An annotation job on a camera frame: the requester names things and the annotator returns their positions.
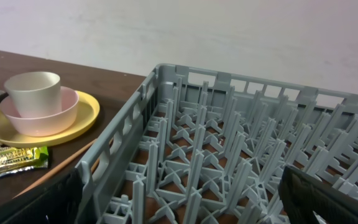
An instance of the wall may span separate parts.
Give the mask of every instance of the wall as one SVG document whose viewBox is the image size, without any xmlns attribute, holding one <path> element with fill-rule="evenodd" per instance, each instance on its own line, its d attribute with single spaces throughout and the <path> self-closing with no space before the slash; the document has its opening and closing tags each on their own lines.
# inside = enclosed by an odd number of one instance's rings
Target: wall
<svg viewBox="0 0 358 224">
<path fill-rule="evenodd" d="M 358 0 L 0 0 L 0 50 L 138 75 L 166 62 L 358 93 Z"/>
</svg>

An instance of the table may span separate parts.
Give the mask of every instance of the table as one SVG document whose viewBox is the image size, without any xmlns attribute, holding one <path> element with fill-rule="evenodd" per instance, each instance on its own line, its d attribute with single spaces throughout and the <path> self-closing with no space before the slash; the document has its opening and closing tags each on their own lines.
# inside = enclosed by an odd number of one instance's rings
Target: table
<svg viewBox="0 0 358 224">
<path fill-rule="evenodd" d="M 0 178 L 0 205 L 10 201 L 11 198 L 46 174 L 50 169 L 97 138 L 145 78 L 138 75 L 0 51 L 0 90 L 4 89 L 3 84 L 9 77 L 24 72 L 36 71 L 59 74 L 63 86 L 93 95 L 99 101 L 100 114 L 92 128 L 83 135 L 49 148 L 48 169 L 32 170 Z M 81 156 L 60 173 L 68 172 L 80 158 Z"/>
</svg>

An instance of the gray plastic dish rack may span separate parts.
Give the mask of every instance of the gray plastic dish rack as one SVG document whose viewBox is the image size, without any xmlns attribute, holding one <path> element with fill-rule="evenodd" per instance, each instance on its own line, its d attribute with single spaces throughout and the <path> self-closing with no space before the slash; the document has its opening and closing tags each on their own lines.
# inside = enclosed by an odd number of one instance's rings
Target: gray plastic dish rack
<svg viewBox="0 0 358 224">
<path fill-rule="evenodd" d="M 358 95 L 160 64 L 76 165 L 77 222 L 289 223 L 287 165 L 358 200 Z"/>
</svg>

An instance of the white cup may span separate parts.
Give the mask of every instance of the white cup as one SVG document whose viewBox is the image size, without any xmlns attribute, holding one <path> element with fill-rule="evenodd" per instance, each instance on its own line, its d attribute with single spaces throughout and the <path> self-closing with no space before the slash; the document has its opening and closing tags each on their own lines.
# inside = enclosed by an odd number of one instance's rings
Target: white cup
<svg viewBox="0 0 358 224">
<path fill-rule="evenodd" d="M 4 84 L 22 118 L 39 118 L 62 111 L 60 77 L 51 72 L 15 75 Z"/>
</svg>

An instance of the plate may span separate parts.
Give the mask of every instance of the plate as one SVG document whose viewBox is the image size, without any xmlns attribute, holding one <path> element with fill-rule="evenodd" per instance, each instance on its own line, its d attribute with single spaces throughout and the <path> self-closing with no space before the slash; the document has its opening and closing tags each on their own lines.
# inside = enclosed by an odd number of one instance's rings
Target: plate
<svg viewBox="0 0 358 224">
<path fill-rule="evenodd" d="M 93 96 L 81 91 L 76 92 L 80 100 L 74 123 L 68 129 L 51 136 L 32 137 L 18 133 L 0 110 L 0 142 L 12 147 L 55 146 L 80 136 L 96 121 L 100 106 Z"/>
</svg>

